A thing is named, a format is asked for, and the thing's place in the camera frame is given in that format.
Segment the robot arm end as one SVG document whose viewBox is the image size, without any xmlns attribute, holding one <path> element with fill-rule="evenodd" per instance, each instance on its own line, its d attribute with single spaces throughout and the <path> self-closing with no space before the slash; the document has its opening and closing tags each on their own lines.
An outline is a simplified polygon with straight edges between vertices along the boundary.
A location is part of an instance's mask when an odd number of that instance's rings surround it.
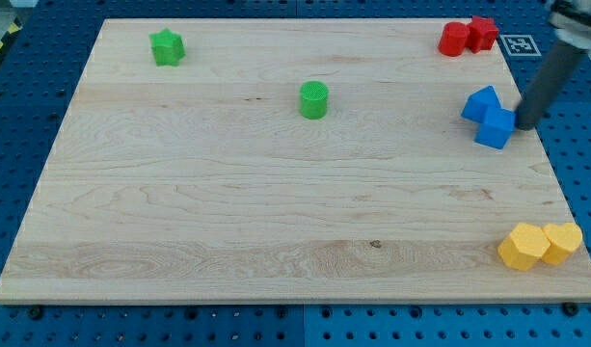
<svg viewBox="0 0 591 347">
<path fill-rule="evenodd" d="M 582 50 L 591 50 L 591 0 L 550 0 L 549 23 L 557 37 Z"/>
</svg>

